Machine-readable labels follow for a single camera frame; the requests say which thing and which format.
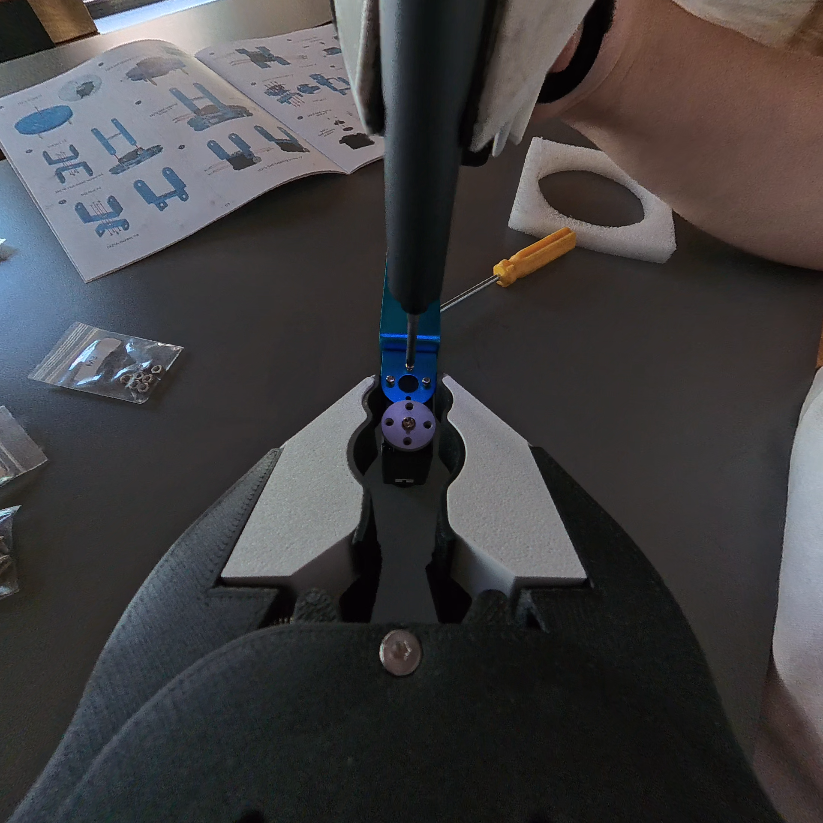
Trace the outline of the assembly instruction booklet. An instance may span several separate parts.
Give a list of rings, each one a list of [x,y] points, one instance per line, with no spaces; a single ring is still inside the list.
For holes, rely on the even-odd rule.
[[[384,154],[332,24],[196,54],[119,46],[3,97],[1,140],[85,282],[291,180]]]

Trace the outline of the person's right hand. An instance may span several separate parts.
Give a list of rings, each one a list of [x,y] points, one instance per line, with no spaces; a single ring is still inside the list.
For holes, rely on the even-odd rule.
[[[710,69],[727,34],[674,2],[616,2],[601,63],[561,114],[695,225],[716,137]]]

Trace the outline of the white foam block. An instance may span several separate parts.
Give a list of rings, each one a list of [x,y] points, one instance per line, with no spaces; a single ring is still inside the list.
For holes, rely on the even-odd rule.
[[[550,174],[570,170],[599,174],[632,191],[642,204],[643,220],[606,227],[557,211],[544,199],[539,182]],[[524,161],[509,227],[538,238],[568,227],[577,234],[580,247],[648,262],[666,262],[676,250],[671,208],[636,183],[606,153],[538,137],[532,139]]]

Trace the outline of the person's right forearm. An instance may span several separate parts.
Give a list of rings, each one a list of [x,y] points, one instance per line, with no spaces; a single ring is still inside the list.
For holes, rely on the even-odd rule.
[[[699,227],[821,270],[821,2],[678,2],[682,63],[666,112],[683,127]]]

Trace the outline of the zip bag of metal hardware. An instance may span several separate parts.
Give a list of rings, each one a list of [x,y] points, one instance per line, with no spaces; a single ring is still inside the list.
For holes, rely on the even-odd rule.
[[[13,522],[19,509],[17,505],[1,510],[1,599],[19,590],[16,562],[12,555]]]

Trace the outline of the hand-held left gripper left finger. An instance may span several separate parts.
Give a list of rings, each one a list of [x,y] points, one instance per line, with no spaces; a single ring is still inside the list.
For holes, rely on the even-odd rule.
[[[337,598],[355,582],[352,543],[365,490],[350,444],[365,425],[361,380],[287,440],[221,573],[231,584],[272,584]]]

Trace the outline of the zip bag of screws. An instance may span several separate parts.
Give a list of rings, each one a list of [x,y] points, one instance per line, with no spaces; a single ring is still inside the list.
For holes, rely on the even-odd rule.
[[[1,406],[1,485],[47,462],[44,452],[28,436],[5,406]]]

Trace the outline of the dark grey desk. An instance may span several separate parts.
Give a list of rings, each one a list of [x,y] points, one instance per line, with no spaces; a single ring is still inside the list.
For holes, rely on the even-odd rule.
[[[751,754],[787,460],[814,375],[821,274],[676,217],[663,265],[592,252],[447,313],[444,363],[631,534],[703,644]],[[84,284],[2,163],[2,404],[48,456],[2,601],[2,819],[59,743],[118,618],[173,541],[377,365],[383,175],[287,184]],[[142,404],[29,374],[74,323],[179,345]]]

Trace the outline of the brown cardboard box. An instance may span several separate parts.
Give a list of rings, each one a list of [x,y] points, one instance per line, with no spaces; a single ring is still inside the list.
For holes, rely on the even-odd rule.
[[[55,45],[98,34],[95,21],[83,1],[29,1]]]

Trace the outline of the zip bag of small nuts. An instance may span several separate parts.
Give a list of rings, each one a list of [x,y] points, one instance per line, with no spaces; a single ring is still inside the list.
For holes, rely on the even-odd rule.
[[[183,348],[74,323],[29,378],[144,403]]]

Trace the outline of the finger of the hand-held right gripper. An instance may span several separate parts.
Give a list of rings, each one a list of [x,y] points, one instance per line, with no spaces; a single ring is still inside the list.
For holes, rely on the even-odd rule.
[[[471,151],[519,143],[554,61],[592,1],[507,1],[486,58]]]
[[[333,22],[351,92],[369,134],[384,134],[378,1],[332,1]]]

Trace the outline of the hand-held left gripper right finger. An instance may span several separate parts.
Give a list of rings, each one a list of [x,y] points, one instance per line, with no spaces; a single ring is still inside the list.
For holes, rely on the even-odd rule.
[[[526,439],[444,376],[439,458],[449,477],[430,562],[434,595],[583,583],[587,575]]]

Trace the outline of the yellow handled screwdriver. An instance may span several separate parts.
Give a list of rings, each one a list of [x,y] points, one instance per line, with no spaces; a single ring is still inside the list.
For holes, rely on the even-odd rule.
[[[527,248],[515,253],[511,258],[504,259],[493,267],[492,276],[458,294],[441,304],[443,314],[457,304],[465,301],[479,291],[491,285],[508,287],[516,281],[543,268],[548,263],[570,252],[576,245],[577,235],[570,228],[565,227],[555,231],[547,237],[530,244]]]

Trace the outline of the black electric screwdriver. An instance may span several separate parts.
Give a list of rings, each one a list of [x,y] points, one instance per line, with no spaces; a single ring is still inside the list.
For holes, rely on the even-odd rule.
[[[380,2],[387,288],[417,377],[421,318],[439,306],[463,150],[478,112],[497,2]]]

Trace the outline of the blue servo bracket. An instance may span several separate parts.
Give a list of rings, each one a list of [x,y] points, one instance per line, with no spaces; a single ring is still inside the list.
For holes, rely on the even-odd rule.
[[[392,296],[388,278],[379,327],[380,384],[384,393],[382,472],[384,483],[412,487],[425,483],[434,453],[434,413],[440,345],[440,305],[434,301],[417,323],[414,365],[406,365],[407,316]]]

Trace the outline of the person in white shirt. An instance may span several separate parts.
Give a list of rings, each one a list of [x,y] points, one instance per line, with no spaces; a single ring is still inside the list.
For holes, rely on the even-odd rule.
[[[682,1],[763,44],[822,55],[821,1]],[[790,459],[772,662],[755,767],[787,821],[822,821],[822,350]]]

